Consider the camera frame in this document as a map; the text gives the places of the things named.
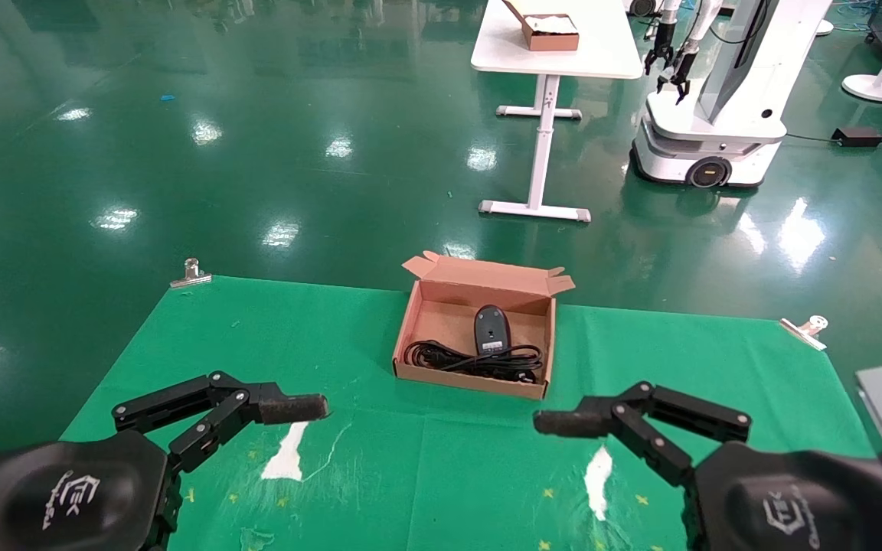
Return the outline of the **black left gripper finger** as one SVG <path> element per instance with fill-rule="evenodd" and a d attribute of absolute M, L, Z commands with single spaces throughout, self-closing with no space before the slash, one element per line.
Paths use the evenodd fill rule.
<path fill-rule="evenodd" d="M 286 395 L 273 381 L 245 383 L 213 372 L 122 402 L 112 411 L 118 432 L 144 433 L 195 416 L 194 425 L 168 446 L 174 471 L 191 473 L 250 423 L 285 425 L 329 414 L 319 393 Z"/>

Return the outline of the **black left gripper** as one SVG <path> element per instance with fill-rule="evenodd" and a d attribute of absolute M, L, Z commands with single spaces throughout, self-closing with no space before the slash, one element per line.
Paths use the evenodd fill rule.
<path fill-rule="evenodd" d="M 181 481 L 133 430 L 0 452 L 0 550 L 165 550 Z"/>

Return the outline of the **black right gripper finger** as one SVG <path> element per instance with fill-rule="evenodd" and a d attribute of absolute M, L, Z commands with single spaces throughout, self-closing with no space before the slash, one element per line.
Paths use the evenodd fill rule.
<path fill-rule="evenodd" d="M 671 486 L 693 473 L 692 459 L 648 419 L 714 442 L 746 442 L 752 419 L 699 397 L 640 381 L 616 396 L 585 396 L 573 411 L 539 410 L 534 427 L 542 435 L 603 439 L 616 437 Z"/>

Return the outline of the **black gripper white robot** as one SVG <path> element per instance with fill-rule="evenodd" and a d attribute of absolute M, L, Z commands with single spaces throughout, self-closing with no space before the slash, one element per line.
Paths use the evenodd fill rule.
<path fill-rule="evenodd" d="M 699 52 L 699 44 L 683 43 L 676 52 L 671 66 L 666 67 L 667 78 L 687 78 L 693 63 L 695 62 L 697 53 Z"/>
<path fill-rule="evenodd" d="M 652 38 L 650 56 L 671 56 L 672 41 L 675 38 L 676 22 L 659 21 L 655 25 L 655 36 Z"/>

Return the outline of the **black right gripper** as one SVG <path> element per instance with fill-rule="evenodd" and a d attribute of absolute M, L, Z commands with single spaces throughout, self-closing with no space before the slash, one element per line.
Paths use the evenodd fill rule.
<path fill-rule="evenodd" d="M 690 550 L 882 550 L 882 456 L 714 450 L 686 488 Z"/>

